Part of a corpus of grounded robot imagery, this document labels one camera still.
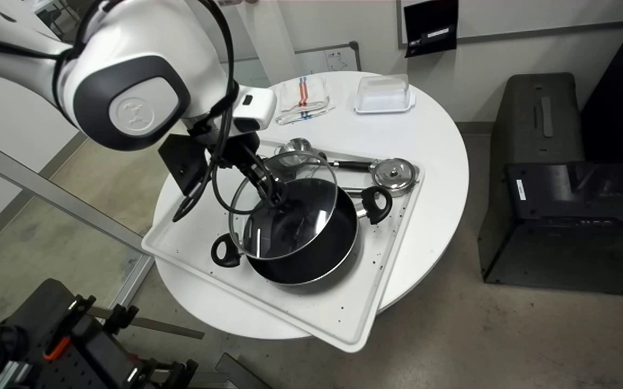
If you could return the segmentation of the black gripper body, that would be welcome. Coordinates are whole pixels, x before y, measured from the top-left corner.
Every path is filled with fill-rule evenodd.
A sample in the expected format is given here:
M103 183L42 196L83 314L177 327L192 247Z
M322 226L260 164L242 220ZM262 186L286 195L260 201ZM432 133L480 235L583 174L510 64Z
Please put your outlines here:
M255 133L233 137L224 142L213 155L213 162L219 169L239 169L265 201L277 206L282 191L277 177L258 153L258 146L260 139Z

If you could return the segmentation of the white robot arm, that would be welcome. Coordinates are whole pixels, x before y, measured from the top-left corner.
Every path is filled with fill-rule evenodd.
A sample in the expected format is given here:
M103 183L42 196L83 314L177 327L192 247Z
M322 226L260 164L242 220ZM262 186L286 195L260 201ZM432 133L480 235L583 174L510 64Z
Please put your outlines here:
M274 95L233 75L233 38L214 0L95 0L63 44L0 10L0 77L49 102L101 146L155 146L188 201L233 167L269 201L258 155Z

